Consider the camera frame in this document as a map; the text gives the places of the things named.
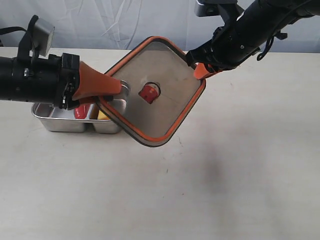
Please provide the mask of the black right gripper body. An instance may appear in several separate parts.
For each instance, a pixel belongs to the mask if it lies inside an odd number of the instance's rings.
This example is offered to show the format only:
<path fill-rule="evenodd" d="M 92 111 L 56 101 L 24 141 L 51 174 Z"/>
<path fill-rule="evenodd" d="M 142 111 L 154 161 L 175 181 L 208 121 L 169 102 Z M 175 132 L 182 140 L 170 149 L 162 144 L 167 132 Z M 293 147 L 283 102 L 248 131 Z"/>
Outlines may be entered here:
<path fill-rule="evenodd" d="M 255 55 L 262 43 L 261 24 L 224 26 L 214 32 L 212 39 L 189 50 L 186 61 L 189 66 L 203 63 L 221 70 L 232 70 Z"/>

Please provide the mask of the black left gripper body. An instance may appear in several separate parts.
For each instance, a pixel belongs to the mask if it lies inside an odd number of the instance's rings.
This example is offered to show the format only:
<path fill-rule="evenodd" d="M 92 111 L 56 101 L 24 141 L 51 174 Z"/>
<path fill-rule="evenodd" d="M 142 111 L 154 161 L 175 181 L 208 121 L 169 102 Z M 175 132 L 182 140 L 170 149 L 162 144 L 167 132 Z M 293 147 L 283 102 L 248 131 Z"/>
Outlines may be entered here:
<path fill-rule="evenodd" d="M 61 56 L 49 54 L 48 62 L 48 103 L 65 110 L 78 107 L 79 101 L 73 100 L 73 95 L 80 85 L 80 56 L 65 52 Z"/>

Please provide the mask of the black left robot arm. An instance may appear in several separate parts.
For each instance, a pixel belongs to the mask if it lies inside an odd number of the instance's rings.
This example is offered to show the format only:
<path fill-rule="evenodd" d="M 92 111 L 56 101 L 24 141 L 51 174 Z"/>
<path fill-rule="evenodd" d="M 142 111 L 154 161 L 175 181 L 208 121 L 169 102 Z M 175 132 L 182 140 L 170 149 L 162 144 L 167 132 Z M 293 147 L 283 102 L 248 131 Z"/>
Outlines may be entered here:
<path fill-rule="evenodd" d="M 78 55 L 63 53 L 47 59 L 1 57 L 0 98 L 4 101 L 49 104 L 72 110 L 94 103 L 99 96 L 115 96 L 122 83 L 102 74 L 80 60 Z"/>

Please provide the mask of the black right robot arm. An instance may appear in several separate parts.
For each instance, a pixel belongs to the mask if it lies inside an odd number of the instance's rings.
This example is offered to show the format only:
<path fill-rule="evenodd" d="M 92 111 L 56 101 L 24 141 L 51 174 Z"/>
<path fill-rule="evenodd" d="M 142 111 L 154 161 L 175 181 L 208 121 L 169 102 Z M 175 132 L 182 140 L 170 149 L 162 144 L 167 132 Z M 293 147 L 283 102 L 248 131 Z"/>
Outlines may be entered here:
<path fill-rule="evenodd" d="M 198 0 L 198 17 L 221 16 L 224 25 L 212 38 L 188 51 L 189 66 L 196 64 L 194 76 L 201 80 L 237 68 L 253 55 L 262 60 L 275 39 L 288 37 L 282 29 L 300 19 L 320 14 L 318 0 L 255 0 L 247 9 L 236 0 Z"/>

